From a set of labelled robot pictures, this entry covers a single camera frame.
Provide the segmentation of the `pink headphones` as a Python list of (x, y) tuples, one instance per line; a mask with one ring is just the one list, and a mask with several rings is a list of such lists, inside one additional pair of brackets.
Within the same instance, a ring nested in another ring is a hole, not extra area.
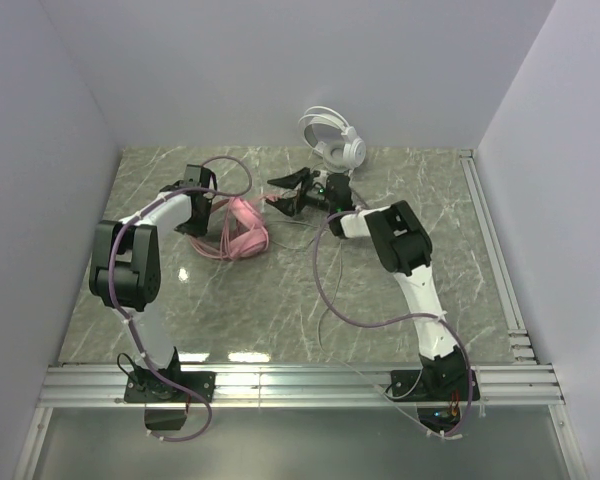
[(251, 258), (269, 248), (269, 232), (261, 213), (242, 197), (231, 197), (216, 202), (215, 213), (226, 208), (217, 246), (189, 237), (193, 249), (203, 257), (218, 261), (237, 261)]

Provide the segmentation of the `white headphones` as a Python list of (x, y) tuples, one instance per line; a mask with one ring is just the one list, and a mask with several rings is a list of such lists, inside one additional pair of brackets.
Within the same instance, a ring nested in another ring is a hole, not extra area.
[(366, 159), (364, 140), (340, 113), (325, 107), (308, 108), (298, 120), (304, 143), (322, 158), (327, 171), (347, 173)]

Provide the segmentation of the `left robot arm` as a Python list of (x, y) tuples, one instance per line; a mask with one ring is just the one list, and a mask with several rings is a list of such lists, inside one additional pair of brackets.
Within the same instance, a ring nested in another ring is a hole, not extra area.
[(215, 173), (187, 165), (183, 178), (164, 187), (148, 205), (95, 230), (89, 290), (116, 312), (135, 347), (129, 380), (138, 390), (168, 401), (186, 397), (177, 348), (152, 305), (161, 287), (160, 242), (170, 232), (207, 233)]

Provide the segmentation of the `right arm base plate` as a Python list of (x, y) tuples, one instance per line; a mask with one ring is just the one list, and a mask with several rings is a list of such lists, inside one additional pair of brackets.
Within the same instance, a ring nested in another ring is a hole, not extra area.
[(381, 388), (384, 397), (397, 403), (415, 403), (431, 399), (420, 369), (399, 369), (389, 372), (390, 382)]

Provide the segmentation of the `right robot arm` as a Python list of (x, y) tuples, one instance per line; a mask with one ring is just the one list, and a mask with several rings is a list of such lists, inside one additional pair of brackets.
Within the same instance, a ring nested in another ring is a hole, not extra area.
[(352, 189), (348, 175), (308, 167), (267, 183), (290, 192), (266, 201), (284, 215), (294, 217), (312, 207), (327, 214), (325, 226), (335, 237), (371, 240), (380, 264), (399, 285), (409, 308), (397, 319), (372, 326), (412, 320), (422, 365), (416, 386), (442, 400), (464, 388), (469, 382), (467, 355), (446, 322), (433, 279), (433, 244), (410, 205), (399, 201), (369, 208)]

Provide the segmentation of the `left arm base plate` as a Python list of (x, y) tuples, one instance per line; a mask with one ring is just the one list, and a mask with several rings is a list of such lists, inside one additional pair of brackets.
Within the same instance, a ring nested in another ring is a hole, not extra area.
[(190, 397), (186, 392), (165, 384), (148, 370), (141, 370), (140, 374), (131, 374), (127, 381), (123, 401), (130, 404), (153, 403), (201, 403), (200, 398), (211, 402), (216, 387), (216, 373), (211, 371), (184, 371), (179, 372), (175, 382), (197, 394)]

